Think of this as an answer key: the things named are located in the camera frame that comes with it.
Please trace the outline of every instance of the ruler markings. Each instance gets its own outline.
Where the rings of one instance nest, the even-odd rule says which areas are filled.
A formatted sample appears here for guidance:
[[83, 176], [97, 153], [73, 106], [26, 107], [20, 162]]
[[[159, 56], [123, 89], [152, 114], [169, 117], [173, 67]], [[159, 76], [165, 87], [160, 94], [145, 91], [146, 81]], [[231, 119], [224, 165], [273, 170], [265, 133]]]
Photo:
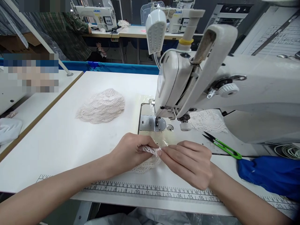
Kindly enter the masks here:
[[[48, 177], [50, 176], [41, 174], [37, 182], [47, 179]], [[211, 190], [201, 191], [192, 188], [157, 186], [130, 182], [98, 181], [92, 183], [89, 187], [82, 189], [80, 192], [202, 205], [225, 206], [225, 204]], [[292, 215], [298, 207], [297, 203], [286, 200], [282, 197], [259, 197], [286, 215]]]

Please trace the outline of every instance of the forearm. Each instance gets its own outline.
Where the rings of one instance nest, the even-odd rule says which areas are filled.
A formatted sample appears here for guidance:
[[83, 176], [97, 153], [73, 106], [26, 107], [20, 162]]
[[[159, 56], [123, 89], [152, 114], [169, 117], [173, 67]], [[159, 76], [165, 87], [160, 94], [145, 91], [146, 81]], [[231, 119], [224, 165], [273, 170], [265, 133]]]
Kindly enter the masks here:
[[291, 220], [272, 205], [211, 163], [213, 179], [209, 188], [243, 225], [286, 225]]
[[84, 187], [94, 181], [109, 178], [111, 170], [106, 157], [108, 155], [33, 184], [2, 202], [1, 223], [38, 224]]

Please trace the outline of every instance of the lace fabric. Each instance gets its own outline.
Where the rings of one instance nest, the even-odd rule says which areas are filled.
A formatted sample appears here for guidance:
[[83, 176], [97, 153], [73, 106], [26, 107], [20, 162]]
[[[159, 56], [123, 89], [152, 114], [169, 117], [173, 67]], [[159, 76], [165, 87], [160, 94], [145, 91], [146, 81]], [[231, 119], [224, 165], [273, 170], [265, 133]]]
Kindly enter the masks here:
[[76, 118], [92, 124], [106, 123], [117, 118], [124, 108], [124, 97], [110, 88], [87, 100], [77, 111]]
[[218, 109], [208, 109], [199, 112], [191, 112], [189, 123], [200, 132], [228, 133], [223, 119], [217, 114]]
[[153, 156], [150, 159], [143, 162], [141, 165], [133, 168], [130, 172], [144, 174], [148, 170], [157, 167], [159, 165], [159, 163], [161, 162], [160, 157], [158, 157], [158, 155], [157, 155], [157, 151], [161, 150], [161, 148], [152, 148], [147, 145], [143, 145], [143, 146], [139, 147], [139, 150], [144, 151], [144, 152], [149, 152], [149, 153], [153, 154]]

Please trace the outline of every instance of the cardboard box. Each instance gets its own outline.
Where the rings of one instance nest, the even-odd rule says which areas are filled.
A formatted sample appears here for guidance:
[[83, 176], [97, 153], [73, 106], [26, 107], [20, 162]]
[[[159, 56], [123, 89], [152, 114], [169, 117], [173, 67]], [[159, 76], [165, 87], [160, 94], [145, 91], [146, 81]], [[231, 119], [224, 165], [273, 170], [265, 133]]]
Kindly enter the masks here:
[[25, 33], [29, 46], [26, 49], [22, 41], [17, 35], [0, 36], [0, 45], [6, 48], [11, 53], [47, 53], [48, 51], [40, 43], [40, 41], [31, 33]]

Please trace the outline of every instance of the green snips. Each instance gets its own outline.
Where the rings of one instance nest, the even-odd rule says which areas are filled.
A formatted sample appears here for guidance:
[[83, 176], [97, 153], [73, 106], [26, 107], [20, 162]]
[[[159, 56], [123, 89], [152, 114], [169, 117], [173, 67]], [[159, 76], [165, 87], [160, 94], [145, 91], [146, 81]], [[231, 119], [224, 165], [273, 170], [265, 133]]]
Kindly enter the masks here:
[[237, 151], [233, 150], [232, 148], [230, 148], [229, 146], [227, 146], [223, 142], [219, 141], [218, 139], [216, 139], [214, 136], [210, 135], [209, 133], [206, 133], [206, 135], [208, 135], [208, 136], [205, 136], [204, 134], [202, 134], [202, 135], [204, 137], [206, 137], [214, 145], [218, 146], [220, 149], [222, 149], [223, 151], [227, 152], [233, 158], [236, 158], [236, 159], [241, 159], [242, 158], [242, 156], [241, 156], [240, 153], [238, 153]]

